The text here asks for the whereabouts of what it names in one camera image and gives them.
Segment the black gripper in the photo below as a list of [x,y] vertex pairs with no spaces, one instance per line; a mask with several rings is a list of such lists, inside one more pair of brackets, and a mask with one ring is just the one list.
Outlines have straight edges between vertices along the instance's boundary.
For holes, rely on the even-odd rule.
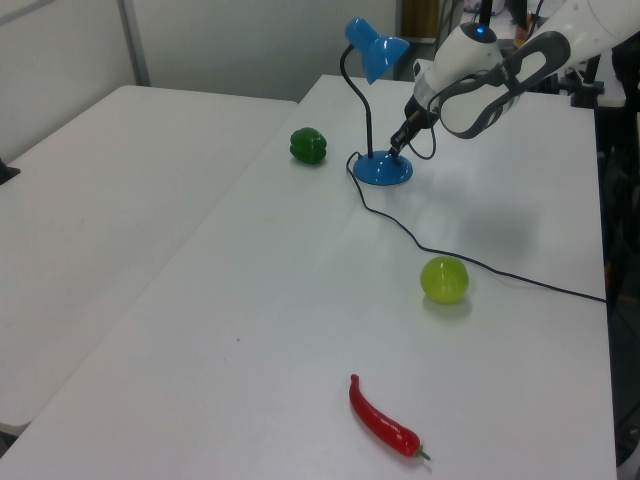
[[391,137],[388,153],[397,158],[415,137],[415,129],[430,129],[434,125],[434,114],[423,107],[412,96],[404,107],[406,121],[400,129]]

